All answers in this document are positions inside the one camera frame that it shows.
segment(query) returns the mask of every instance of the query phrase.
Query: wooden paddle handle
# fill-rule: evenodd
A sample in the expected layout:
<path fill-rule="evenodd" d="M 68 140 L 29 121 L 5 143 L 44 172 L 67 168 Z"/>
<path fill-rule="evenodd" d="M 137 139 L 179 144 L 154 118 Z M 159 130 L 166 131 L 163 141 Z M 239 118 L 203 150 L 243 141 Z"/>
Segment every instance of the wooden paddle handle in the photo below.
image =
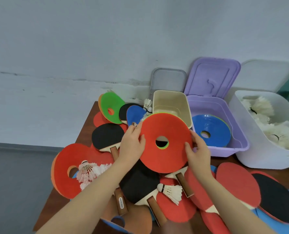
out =
<path fill-rule="evenodd" d="M 116 146 L 110 148 L 110 151 L 111 151 L 114 161 L 116 161 L 119 157 L 119 151 L 117 150 Z"/>
<path fill-rule="evenodd" d="M 158 226 L 159 227 L 163 226 L 167 222 L 167 219 L 166 219 L 164 213 L 162 212 L 162 210 L 160 209 L 155 198 L 153 196 L 151 196 L 149 199 L 147 199 L 147 202 L 148 202 L 148 204 L 152 210 L 152 213 L 156 219 Z"/>
<path fill-rule="evenodd" d="M 188 182 L 186 181 L 184 175 L 182 173 L 178 173 L 178 174 L 176 174 L 176 177 L 179 181 L 179 184 L 183 187 L 183 190 L 184 190 L 186 197 L 189 198 L 190 196 L 193 196 L 194 192 L 191 189 L 191 187 L 189 186 Z"/>
<path fill-rule="evenodd" d="M 119 215 L 122 216 L 128 212 L 127 205 L 124 200 L 124 195 L 121 188 L 116 188 L 114 191 L 114 195 L 116 198 L 117 209 L 119 211 Z"/>

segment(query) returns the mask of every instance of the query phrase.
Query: gray floor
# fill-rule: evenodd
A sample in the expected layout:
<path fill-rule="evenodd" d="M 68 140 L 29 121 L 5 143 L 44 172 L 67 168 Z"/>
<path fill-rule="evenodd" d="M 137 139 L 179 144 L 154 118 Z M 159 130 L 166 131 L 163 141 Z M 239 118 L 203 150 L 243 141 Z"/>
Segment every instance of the gray floor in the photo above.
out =
<path fill-rule="evenodd" d="M 0 234 L 33 233 L 52 190 L 54 151 L 0 148 Z"/>

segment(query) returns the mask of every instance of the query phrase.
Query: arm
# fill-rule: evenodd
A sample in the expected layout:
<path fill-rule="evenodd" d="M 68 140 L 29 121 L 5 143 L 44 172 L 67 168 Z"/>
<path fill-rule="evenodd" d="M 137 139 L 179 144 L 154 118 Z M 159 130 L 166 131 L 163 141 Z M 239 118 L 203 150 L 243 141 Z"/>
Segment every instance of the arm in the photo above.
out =
<path fill-rule="evenodd" d="M 93 232 L 119 182 L 145 149 L 144 135 L 139 142 L 141 126 L 142 122 L 137 127 L 128 128 L 121 142 L 119 158 L 115 163 L 57 212 L 37 234 Z"/>
<path fill-rule="evenodd" d="M 227 191 L 211 174 L 211 153 L 204 140 L 191 131 L 198 150 L 194 153 L 185 144 L 186 153 L 193 174 L 206 190 L 222 220 L 233 234 L 273 234 L 266 223 L 254 215 L 236 197 Z"/>

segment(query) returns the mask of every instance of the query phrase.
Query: beige storage bin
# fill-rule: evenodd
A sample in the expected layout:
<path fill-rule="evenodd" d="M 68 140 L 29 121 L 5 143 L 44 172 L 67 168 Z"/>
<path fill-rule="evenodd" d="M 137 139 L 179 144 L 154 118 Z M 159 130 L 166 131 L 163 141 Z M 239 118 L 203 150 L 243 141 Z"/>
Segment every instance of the beige storage bin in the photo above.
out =
<path fill-rule="evenodd" d="M 166 112 L 181 118 L 188 128 L 192 127 L 187 96 L 179 91 L 156 90 L 153 94 L 153 113 Z"/>

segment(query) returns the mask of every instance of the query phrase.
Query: person's left hand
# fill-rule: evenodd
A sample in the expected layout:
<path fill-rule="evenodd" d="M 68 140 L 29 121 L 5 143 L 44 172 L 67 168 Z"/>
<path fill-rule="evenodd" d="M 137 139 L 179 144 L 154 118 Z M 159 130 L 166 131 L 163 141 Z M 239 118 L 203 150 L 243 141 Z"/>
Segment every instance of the person's left hand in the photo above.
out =
<path fill-rule="evenodd" d="M 145 135 L 142 135 L 139 141 L 141 127 L 142 121 L 137 126 L 129 126 L 122 138 L 118 160 L 123 161 L 128 169 L 135 165 L 145 149 Z"/>

